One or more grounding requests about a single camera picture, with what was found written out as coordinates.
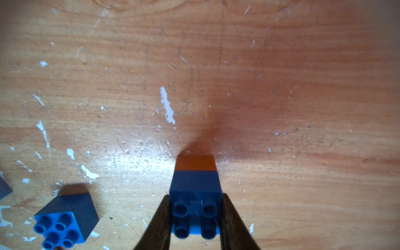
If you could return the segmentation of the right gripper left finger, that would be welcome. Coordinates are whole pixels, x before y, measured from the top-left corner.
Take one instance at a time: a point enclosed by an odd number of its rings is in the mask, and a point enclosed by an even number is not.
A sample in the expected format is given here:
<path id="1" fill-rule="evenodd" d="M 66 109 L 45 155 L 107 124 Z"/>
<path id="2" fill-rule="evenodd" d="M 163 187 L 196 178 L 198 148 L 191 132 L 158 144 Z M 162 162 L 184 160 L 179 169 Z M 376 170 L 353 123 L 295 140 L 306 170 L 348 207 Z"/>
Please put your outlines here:
<path id="1" fill-rule="evenodd" d="M 170 238 L 170 201 L 169 195 L 165 195 L 134 250 L 169 250 Z"/>

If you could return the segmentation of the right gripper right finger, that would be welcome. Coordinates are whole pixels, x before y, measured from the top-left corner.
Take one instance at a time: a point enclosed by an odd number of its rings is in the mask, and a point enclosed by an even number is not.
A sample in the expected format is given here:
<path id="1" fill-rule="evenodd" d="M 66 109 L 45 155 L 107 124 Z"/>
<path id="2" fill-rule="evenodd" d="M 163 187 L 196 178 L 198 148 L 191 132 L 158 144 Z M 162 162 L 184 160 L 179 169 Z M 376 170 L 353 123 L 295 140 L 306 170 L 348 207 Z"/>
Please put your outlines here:
<path id="1" fill-rule="evenodd" d="M 223 194 L 222 201 L 220 221 L 221 249 L 260 250 L 226 193 Z"/>

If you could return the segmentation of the brown 2x2 lego plate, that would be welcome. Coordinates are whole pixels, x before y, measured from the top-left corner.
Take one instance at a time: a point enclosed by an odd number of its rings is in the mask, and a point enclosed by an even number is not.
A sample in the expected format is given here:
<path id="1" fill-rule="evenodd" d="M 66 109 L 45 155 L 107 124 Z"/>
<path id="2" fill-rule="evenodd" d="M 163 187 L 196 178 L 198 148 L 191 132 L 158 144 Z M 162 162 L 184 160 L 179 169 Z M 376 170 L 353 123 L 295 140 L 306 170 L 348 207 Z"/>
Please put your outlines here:
<path id="1" fill-rule="evenodd" d="M 175 171 L 217 171 L 217 167 L 211 155 L 179 155 Z"/>

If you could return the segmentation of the dark blue 2x2 lego brick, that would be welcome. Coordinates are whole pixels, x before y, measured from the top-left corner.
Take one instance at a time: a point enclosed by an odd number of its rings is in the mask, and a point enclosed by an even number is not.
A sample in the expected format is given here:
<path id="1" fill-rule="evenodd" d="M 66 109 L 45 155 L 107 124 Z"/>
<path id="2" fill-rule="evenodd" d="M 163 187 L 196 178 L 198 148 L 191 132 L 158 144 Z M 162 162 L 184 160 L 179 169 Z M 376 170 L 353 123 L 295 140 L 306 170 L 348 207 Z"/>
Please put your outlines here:
<path id="1" fill-rule="evenodd" d="M 71 249 L 83 244 L 99 222 L 89 193 L 55 197 L 34 215 L 35 233 L 44 237 L 42 248 Z"/>

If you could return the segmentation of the light blue 2x4 lego brick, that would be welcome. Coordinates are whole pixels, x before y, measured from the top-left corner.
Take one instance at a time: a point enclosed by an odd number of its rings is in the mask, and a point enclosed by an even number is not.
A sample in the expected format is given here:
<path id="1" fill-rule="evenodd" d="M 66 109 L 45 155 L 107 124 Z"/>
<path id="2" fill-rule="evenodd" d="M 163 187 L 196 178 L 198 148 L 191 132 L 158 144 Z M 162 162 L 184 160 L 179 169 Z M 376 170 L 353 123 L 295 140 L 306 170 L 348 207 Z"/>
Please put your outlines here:
<path id="1" fill-rule="evenodd" d="M 12 194 L 12 189 L 7 185 L 7 183 L 0 177 L 0 200 L 6 198 Z"/>

